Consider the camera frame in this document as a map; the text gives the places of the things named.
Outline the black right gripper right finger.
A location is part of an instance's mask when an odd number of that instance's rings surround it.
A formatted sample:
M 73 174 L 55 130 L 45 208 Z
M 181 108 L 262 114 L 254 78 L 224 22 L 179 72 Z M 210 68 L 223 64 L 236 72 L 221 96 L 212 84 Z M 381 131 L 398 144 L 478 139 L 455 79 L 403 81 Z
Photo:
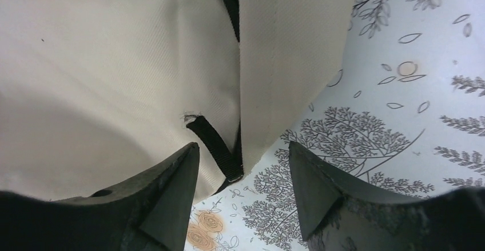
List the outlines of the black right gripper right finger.
M 419 199 L 378 188 L 297 142 L 289 167 L 310 250 L 483 250 L 484 189 Z

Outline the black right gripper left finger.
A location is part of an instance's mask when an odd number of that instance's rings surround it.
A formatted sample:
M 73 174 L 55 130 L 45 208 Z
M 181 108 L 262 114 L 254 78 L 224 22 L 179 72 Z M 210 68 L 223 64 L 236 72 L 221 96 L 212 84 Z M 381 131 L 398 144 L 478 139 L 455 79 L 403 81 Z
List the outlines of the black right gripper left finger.
M 88 197 L 1 192 L 2 250 L 183 250 L 198 176 L 192 142 Z

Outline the cream canvas backpack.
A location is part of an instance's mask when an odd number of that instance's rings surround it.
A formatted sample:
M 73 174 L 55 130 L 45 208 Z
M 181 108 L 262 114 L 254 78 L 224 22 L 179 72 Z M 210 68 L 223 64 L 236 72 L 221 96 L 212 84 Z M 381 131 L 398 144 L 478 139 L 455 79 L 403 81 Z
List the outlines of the cream canvas backpack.
M 205 117 L 249 173 L 341 67 L 354 0 L 1 0 L 1 189 L 88 196 Z

